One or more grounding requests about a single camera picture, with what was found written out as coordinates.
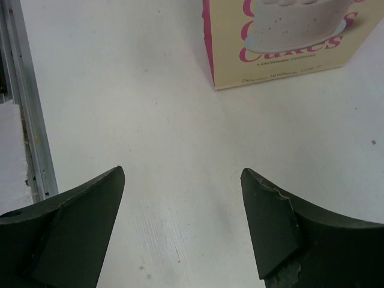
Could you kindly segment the pink paper gift bag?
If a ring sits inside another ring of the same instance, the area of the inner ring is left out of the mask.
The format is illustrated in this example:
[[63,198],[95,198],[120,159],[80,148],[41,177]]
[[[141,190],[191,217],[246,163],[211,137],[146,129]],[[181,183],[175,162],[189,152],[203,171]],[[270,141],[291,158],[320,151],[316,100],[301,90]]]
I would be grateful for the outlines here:
[[204,1],[214,88],[344,66],[383,19],[382,0]]

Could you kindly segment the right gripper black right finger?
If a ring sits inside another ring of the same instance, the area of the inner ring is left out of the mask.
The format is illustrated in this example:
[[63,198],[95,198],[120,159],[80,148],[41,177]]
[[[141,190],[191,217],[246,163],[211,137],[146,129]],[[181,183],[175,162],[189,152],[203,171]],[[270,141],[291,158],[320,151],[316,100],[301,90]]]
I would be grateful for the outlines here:
[[255,171],[241,188],[266,287],[382,287],[383,225],[321,208]]

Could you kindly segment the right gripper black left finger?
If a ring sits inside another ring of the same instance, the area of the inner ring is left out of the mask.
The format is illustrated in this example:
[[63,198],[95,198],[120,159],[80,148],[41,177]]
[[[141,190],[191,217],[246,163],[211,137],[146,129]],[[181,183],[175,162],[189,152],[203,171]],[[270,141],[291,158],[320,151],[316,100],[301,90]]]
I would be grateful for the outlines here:
[[121,203],[121,166],[1,215],[1,287],[96,287]]

